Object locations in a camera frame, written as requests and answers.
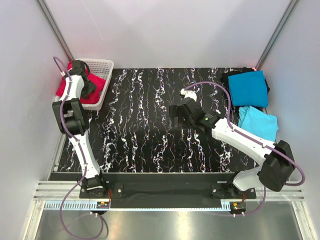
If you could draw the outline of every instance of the red cloth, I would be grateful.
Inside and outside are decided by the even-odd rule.
[[[68,70],[72,67],[71,62],[69,62],[68,64]],[[82,104],[96,104],[97,102],[99,102],[100,99],[100,92],[104,89],[104,86],[106,84],[106,80],[104,80],[101,77],[98,77],[92,73],[90,73],[88,76],[88,79],[93,82],[96,85],[96,89],[95,91],[91,92],[90,94],[88,94],[87,98],[80,98],[80,102]],[[64,94],[65,91],[65,87],[66,87],[66,80],[63,77],[62,81],[60,83],[60,86],[58,88],[58,90],[56,91],[55,95],[59,96],[60,98],[62,97],[62,95]]]

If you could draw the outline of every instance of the marbled tabletop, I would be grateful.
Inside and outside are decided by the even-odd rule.
[[[169,105],[180,90],[201,81],[220,84],[232,68],[114,69],[102,109],[87,111],[89,141],[103,172],[237,172],[255,162],[234,147],[191,129],[169,128]],[[225,115],[227,98],[218,88],[194,88],[206,112]],[[238,123],[232,109],[231,121]],[[81,172],[67,139],[58,172]]]

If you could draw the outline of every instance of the blue cloth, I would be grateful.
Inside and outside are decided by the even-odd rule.
[[[268,107],[268,90],[263,71],[232,75],[228,79],[234,106]]]
[[[238,126],[260,138],[275,141],[278,128],[277,117],[265,114],[253,106],[239,108]]]

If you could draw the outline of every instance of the reflective floor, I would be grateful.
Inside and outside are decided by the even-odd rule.
[[[258,203],[248,203],[248,211]],[[84,211],[64,211],[68,229],[81,238],[92,238],[101,222]],[[109,240],[302,240],[293,207],[289,202],[266,202],[252,216],[224,217],[217,212],[118,212],[102,215],[108,224]],[[106,239],[104,228],[97,239]],[[42,214],[37,240],[71,240],[64,230],[57,210]]]

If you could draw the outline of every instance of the white plastic basket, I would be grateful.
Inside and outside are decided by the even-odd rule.
[[[102,107],[102,104],[104,103],[115,63],[111,60],[96,58],[78,58],[77,60],[84,61],[86,64],[88,64],[90,72],[92,74],[105,80],[103,90],[100,92],[99,101],[96,104],[82,104],[85,110],[99,111]]]

